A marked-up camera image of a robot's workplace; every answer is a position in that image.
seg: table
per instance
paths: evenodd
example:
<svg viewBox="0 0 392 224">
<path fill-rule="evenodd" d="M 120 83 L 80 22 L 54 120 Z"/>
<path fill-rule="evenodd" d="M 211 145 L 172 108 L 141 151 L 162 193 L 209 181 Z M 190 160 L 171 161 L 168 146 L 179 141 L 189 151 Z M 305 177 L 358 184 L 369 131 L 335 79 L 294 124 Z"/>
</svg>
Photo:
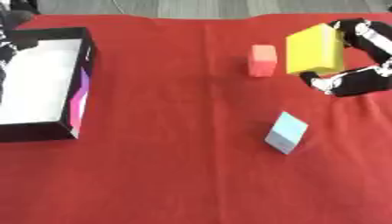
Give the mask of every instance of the table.
<svg viewBox="0 0 392 224">
<path fill-rule="evenodd" d="M 392 92 L 337 99 L 284 73 L 285 36 L 343 17 L 392 22 L 37 17 L 87 26 L 100 52 L 80 140 L 0 144 L 0 221 L 389 224 Z M 252 44 L 276 46 L 274 77 L 247 77 Z M 282 110 L 310 125 L 289 156 L 263 142 Z"/>
</svg>

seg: cable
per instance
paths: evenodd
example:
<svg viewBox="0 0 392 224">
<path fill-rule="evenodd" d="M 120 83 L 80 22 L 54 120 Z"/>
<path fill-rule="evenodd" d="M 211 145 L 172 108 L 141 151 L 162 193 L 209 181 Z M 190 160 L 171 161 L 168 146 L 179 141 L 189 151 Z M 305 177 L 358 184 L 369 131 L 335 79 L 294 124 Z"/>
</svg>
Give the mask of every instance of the cable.
<svg viewBox="0 0 392 224">
<path fill-rule="evenodd" d="M 123 8 L 120 6 L 120 4 L 117 2 L 117 0 L 112 0 L 113 5 L 118 9 L 118 11 L 121 12 L 121 14 L 127 14 L 123 10 Z"/>
</svg>

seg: black box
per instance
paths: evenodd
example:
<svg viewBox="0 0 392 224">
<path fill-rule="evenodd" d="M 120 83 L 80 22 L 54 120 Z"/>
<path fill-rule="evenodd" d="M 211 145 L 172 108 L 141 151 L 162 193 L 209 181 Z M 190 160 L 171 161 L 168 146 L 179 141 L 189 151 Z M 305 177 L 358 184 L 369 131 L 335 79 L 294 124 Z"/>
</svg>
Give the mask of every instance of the black box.
<svg viewBox="0 0 392 224">
<path fill-rule="evenodd" d="M 0 142 L 76 139 L 95 57 L 87 28 L 20 30 L 11 39 L 37 39 L 5 66 Z"/>
</svg>

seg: block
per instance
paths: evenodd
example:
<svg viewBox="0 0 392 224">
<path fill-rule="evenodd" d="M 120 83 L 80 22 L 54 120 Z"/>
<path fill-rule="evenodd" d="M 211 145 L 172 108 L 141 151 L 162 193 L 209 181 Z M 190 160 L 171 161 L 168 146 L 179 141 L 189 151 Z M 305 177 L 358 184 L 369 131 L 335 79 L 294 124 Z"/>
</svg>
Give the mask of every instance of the block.
<svg viewBox="0 0 392 224">
<path fill-rule="evenodd" d="M 327 24 L 314 25 L 286 38 L 286 72 L 314 71 L 319 75 L 345 70 L 342 33 Z"/>
<path fill-rule="evenodd" d="M 307 128 L 305 122 L 283 112 L 265 138 L 265 142 L 287 155 L 299 144 Z"/>
<path fill-rule="evenodd" d="M 248 56 L 249 75 L 270 77 L 277 66 L 277 51 L 273 45 L 253 45 Z"/>
</svg>

